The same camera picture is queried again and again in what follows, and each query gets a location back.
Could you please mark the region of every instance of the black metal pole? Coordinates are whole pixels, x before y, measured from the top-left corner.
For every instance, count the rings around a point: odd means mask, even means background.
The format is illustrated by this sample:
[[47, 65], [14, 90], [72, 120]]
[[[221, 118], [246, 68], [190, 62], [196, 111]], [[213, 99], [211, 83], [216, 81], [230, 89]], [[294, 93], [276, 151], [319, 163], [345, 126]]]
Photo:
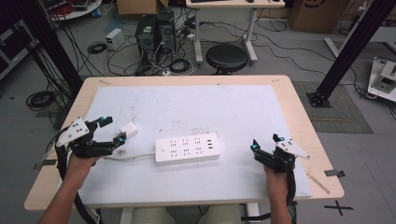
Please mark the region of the black metal pole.
[[55, 31], [52, 30], [42, 6], [37, 1], [5, 1], [2, 11], [6, 16], [14, 16], [14, 14], [21, 16], [29, 31], [38, 39], [58, 68], [59, 73], [72, 91], [72, 98], [76, 98], [83, 81], [79, 77], [77, 69], [70, 61]]
[[328, 102], [335, 87], [395, 6], [396, 0], [375, 0], [370, 5], [326, 77], [314, 93], [307, 94], [313, 107], [321, 107]]

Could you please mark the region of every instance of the human arm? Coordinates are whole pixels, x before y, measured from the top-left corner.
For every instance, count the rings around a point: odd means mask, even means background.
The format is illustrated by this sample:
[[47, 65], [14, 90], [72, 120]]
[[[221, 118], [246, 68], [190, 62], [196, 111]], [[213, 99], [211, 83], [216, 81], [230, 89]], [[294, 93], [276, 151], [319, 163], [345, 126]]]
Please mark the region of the human arm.
[[290, 224], [291, 219], [286, 198], [288, 196], [288, 177], [286, 173], [275, 174], [274, 170], [264, 166], [267, 175], [267, 191], [271, 208], [271, 224]]
[[98, 160], [99, 157], [82, 159], [76, 157], [74, 154], [70, 156], [64, 181], [53, 197], [49, 207], [38, 221], [39, 224], [67, 223], [76, 194], [84, 184], [84, 180], [90, 172], [92, 165]]

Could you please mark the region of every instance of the white tabletop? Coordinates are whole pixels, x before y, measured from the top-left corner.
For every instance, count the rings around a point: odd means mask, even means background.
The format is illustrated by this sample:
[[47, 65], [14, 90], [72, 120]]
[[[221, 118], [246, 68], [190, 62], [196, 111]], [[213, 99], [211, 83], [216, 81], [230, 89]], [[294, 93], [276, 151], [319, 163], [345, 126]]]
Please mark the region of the white tabletop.
[[[113, 117], [94, 140], [111, 141], [132, 122], [139, 133], [113, 152], [128, 158], [155, 150], [155, 140], [216, 133], [220, 157], [213, 161], [159, 165], [154, 156], [136, 160], [101, 159], [79, 191], [88, 206], [245, 203], [268, 200], [262, 164], [250, 150], [253, 138], [263, 150], [275, 149], [273, 134], [291, 138], [270, 85], [103, 87], [86, 120]], [[296, 199], [312, 196], [299, 161]]]

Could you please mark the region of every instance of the human hand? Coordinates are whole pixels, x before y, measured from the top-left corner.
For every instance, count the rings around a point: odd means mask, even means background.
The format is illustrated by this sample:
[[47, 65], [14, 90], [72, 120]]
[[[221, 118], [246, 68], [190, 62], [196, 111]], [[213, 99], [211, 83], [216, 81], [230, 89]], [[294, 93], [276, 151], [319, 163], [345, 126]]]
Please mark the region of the human hand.
[[85, 178], [91, 170], [91, 167], [100, 157], [82, 159], [75, 154], [71, 154], [67, 165], [67, 172], [64, 176], [63, 186], [71, 190], [79, 190], [84, 184]]
[[275, 174], [274, 170], [264, 166], [267, 175], [267, 192], [270, 201], [286, 203], [288, 196], [288, 176], [286, 173]]

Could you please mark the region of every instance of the computer tower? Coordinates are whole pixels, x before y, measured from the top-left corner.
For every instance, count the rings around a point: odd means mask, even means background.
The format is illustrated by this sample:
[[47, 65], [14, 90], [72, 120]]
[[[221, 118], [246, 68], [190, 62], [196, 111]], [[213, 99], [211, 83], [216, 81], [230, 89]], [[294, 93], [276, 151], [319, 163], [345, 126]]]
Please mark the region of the computer tower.
[[163, 54], [177, 53], [174, 11], [162, 11], [158, 18], [158, 23], [163, 41]]
[[136, 41], [142, 57], [141, 64], [158, 64], [161, 60], [161, 31], [156, 15], [142, 15], [137, 24]]

